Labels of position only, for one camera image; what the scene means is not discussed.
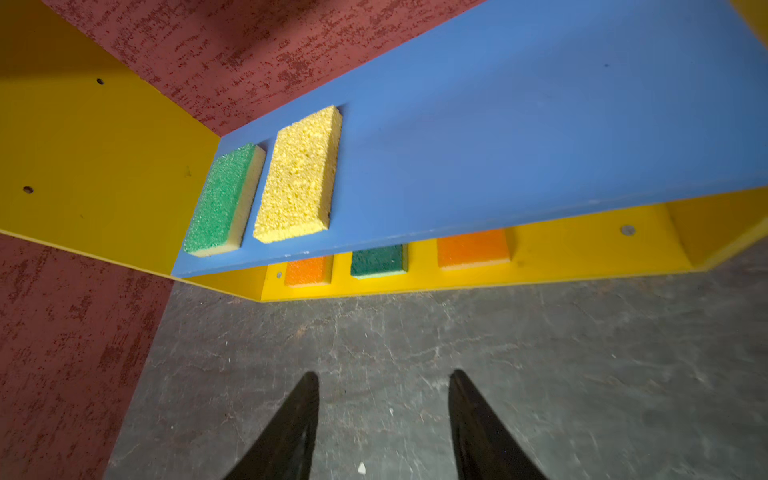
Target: sponge scouring pad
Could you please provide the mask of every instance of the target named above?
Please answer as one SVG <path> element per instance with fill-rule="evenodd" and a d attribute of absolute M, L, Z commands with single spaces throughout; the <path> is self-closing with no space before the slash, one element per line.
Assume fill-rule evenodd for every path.
<path fill-rule="evenodd" d="M 355 278 L 401 275 L 408 272 L 408 245 L 359 250 L 352 253 L 349 274 Z"/>
<path fill-rule="evenodd" d="M 286 268 L 286 286 L 319 286 L 331 284 L 333 255 L 289 262 Z"/>
<path fill-rule="evenodd" d="M 328 230 L 341 123 L 331 106 L 278 132 L 253 231 L 259 241 Z"/>
<path fill-rule="evenodd" d="M 214 161 L 184 239 L 185 252 L 210 257 L 240 248 L 265 156 L 260 147 L 246 144 Z"/>
<path fill-rule="evenodd" d="M 444 270 L 507 262 L 509 262 L 509 246 L 504 230 L 437 239 L 437 264 Z"/>

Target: yellow panel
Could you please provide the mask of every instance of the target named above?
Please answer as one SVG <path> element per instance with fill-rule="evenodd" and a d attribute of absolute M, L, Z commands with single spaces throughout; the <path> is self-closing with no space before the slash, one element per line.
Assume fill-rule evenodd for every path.
<path fill-rule="evenodd" d="M 631 225 L 635 235 L 621 233 Z M 638 207 L 507 229 L 515 245 L 512 261 L 444 271 L 437 265 L 437 240 L 409 244 L 406 275 L 358 280 L 349 275 L 352 254 L 336 255 L 329 286 L 289 288 L 286 264 L 266 270 L 262 301 L 373 293 L 441 290 L 472 286 L 587 280 L 616 276 L 681 273 L 690 263 L 664 205 Z"/>
<path fill-rule="evenodd" d="M 708 270 L 768 236 L 768 187 L 667 207 L 696 270 Z"/>
<path fill-rule="evenodd" d="M 768 0 L 730 0 L 730 3 L 768 47 Z"/>
<path fill-rule="evenodd" d="M 261 300 L 261 290 L 264 285 L 266 269 L 267 267 L 265 266 L 257 266 L 256 268 L 246 268 L 244 270 L 193 276 L 180 279 L 180 281 L 258 302 Z"/>
<path fill-rule="evenodd" d="M 0 232 L 169 276 L 218 136 L 37 0 L 0 32 Z"/>

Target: red textured wall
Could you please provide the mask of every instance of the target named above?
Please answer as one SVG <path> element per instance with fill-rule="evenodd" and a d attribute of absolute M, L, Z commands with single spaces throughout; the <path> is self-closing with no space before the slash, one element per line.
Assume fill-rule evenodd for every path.
<path fill-rule="evenodd" d="M 483 0 L 43 0 L 219 135 Z"/>
<path fill-rule="evenodd" d="M 172 285 L 0 235 L 0 478 L 103 476 Z"/>

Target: gray floor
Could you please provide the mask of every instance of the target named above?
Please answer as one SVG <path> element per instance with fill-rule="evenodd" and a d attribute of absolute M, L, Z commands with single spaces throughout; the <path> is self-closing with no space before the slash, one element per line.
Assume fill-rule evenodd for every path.
<path fill-rule="evenodd" d="M 278 304 L 178 283 L 106 478 L 221 478 L 307 370 L 312 478 L 456 478 L 456 368 L 552 480 L 768 478 L 768 242 L 634 280 Z"/>

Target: blue shelf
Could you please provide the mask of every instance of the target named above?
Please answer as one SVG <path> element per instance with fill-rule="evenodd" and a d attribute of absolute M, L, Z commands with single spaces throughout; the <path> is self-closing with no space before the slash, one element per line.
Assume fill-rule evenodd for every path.
<path fill-rule="evenodd" d="M 277 131 L 344 116 L 330 229 L 252 237 Z M 266 145 L 240 250 L 178 277 L 768 184 L 768 51 L 725 0 L 486 3 L 223 137 Z"/>

